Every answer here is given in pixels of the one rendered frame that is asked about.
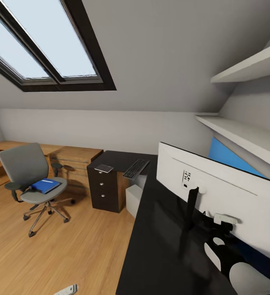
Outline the swivel chair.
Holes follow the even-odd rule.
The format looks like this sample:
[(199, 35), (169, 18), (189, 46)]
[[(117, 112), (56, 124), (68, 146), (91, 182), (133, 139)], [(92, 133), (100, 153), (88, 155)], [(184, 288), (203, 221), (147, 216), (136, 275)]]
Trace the swivel chair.
[[(34, 206), (30, 208), (28, 212), (23, 214), (23, 220), (28, 219), (28, 216), (26, 216), (27, 213), (31, 213), (43, 208), (29, 231), (29, 237), (34, 235), (32, 230), (45, 210), (47, 210), (48, 214), (50, 215), (52, 214), (52, 209), (63, 218), (64, 223), (68, 221), (67, 218), (65, 218), (60, 212), (52, 207), (53, 204), (69, 200), (65, 199), (53, 201), (54, 198), (60, 195), (68, 185), (66, 179), (57, 177), (58, 168), (63, 167), (61, 164), (51, 164), (51, 167), (54, 167), (55, 171), (54, 177), (50, 178), (50, 180), (59, 182), (58, 186), (54, 187), (45, 194), (29, 189), (29, 186), (44, 178), (47, 178), (49, 172), (49, 165), (38, 143), (29, 143), (0, 151), (0, 162), (10, 179), (10, 181), (4, 185), (4, 188), (11, 190), (14, 200), (18, 203), (27, 202), (29, 204), (34, 204)], [(20, 195), (20, 201), (18, 200), (17, 193), (15, 192), (16, 190), (22, 191), (22, 194)], [(72, 199), (71, 203), (74, 204), (75, 200)]]

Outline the folder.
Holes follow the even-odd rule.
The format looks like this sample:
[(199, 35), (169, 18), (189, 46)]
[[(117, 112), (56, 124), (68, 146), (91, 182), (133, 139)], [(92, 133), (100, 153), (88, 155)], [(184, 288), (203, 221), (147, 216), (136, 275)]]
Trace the folder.
[(29, 189), (38, 191), (39, 193), (45, 194), (52, 190), (54, 187), (58, 186), (59, 182), (44, 178), (33, 185), (29, 186)]

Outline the keyboard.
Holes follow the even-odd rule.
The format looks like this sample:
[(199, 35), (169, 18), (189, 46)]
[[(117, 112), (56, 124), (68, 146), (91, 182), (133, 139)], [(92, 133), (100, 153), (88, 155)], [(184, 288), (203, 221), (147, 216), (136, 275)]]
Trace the keyboard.
[(148, 160), (138, 159), (123, 175), (122, 177), (129, 178), (131, 180), (135, 180), (145, 166), (149, 163)]

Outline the notebook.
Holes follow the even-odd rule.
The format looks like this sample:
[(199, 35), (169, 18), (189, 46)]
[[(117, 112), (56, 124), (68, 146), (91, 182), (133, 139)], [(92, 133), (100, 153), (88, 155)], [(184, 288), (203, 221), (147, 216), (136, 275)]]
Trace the notebook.
[(98, 167), (95, 168), (96, 170), (99, 170), (99, 171), (102, 171), (102, 172), (110, 172), (113, 167), (109, 167), (109, 166), (106, 166), (106, 165), (102, 165), (100, 164)]

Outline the monitor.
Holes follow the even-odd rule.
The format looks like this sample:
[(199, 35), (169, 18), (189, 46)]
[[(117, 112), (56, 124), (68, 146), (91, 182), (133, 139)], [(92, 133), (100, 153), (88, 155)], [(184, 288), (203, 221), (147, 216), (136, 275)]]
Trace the monitor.
[(194, 209), (215, 218), (215, 213), (235, 218), (230, 231), (270, 258), (270, 179), (220, 163), (184, 149), (159, 142), (157, 180), (168, 190), (187, 202), (183, 230), (194, 227)]

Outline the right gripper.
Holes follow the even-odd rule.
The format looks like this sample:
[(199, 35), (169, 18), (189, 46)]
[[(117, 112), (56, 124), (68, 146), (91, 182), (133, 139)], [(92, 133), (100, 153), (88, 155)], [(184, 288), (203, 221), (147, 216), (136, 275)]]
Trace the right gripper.
[(201, 220), (204, 222), (204, 226), (208, 227), (209, 230), (217, 229), (220, 230), (223, 234), (229, 234), (233, 230), (233, 225), (227, 222), (221, 222), (221, 225), (214, 223), (214, 218), (206, 216), (206, 211), (203, 212)]

